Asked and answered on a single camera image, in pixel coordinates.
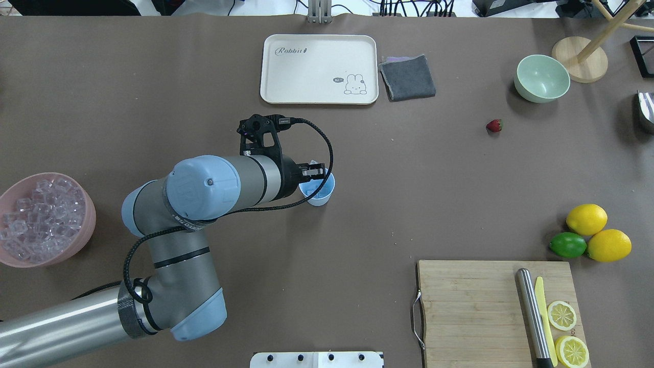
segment black device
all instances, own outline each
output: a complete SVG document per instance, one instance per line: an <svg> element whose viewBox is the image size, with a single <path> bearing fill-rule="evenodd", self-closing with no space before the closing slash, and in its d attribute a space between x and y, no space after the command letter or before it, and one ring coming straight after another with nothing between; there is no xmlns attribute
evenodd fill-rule
<svg viewBox="0 0 654 368"><path fill-rule="evenodd" d="M600 0L600 3L610 14L614 15L606 0ZM561 18L604 18L599 9L592 2L586 0L569 0L567 3L557 6L557 14Z"/></svg>
<svg viewBox="0 0 654 368"><path fill-rule="evenodd" d="M533 3L549 3L556 0L472 0L478 16L491 16Z"/></svg>
<svg viewBox="0 0 654 368"><path fill-rule="evenodd" d="M277 165L281 173L281 188L274 198L288 197L297 189L298 184L312 179L324 179L324 164L296 164L289 156L282 154L277 133L289 129L292 119L284 115L274 114L261 116L254 114L249 119L241 120L236 130L241 134L241 156L264 155ZM266 134L273 139L272 145L265 142Z"/></svg>

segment bowl of ice cubes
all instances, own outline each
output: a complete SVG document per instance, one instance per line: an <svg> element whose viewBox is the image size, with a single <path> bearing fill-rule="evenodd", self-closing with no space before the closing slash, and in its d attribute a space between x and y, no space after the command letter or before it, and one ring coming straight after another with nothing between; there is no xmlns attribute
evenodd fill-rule
<svg viewBox="0 0 654 368"><path fill-rule="evenodd" d="M32 175L0 196L0 262L40 267L64 261L82 249L95 229L95 207L71 177Z"/></svg>

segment strawberry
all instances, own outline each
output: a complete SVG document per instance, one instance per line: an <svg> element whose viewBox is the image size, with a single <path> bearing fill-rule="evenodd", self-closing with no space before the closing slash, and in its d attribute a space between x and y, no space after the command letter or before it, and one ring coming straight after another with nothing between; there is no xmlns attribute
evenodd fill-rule
<svg viewBox="0 0 654 368"><path fill-rule="evenodd" d="M497 133L502 130L502 119L495 119L490 123L486 124L486 129L490 130L493 133Z"/></svg>

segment lemon slice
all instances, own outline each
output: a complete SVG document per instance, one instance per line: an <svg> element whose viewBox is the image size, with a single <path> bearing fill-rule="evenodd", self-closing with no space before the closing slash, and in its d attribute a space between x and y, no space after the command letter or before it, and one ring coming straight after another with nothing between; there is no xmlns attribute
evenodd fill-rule
<svg viewBox="0 0 654 368"><path fill-rule="evenodd" d="M564 301L555 301L547 307L547 317L552 326L561 331L569 331L577 324L577 314L572 306Z"/></svg>
<svg viewBox="0 0 654 368"><path fill-rule="evenodd" d="M584 368L588 364L588 347L578 337L561 336L555 343L559 361L567 368Z"/></svg>

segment wooden cutting board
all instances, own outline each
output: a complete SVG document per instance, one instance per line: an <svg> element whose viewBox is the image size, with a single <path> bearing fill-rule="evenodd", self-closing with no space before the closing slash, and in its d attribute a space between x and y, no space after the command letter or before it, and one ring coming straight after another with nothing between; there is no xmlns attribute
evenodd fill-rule
<svg viewBox="0 0 654 368"><path fill-rule="evenodd" d="M574 335L586 342L567 262L421 260L426 368L534 366L515 279L521 267L531 272L532 284L543 276L548 306L566 301L577 312L571 331L552 327L554 340Z"/></svg>

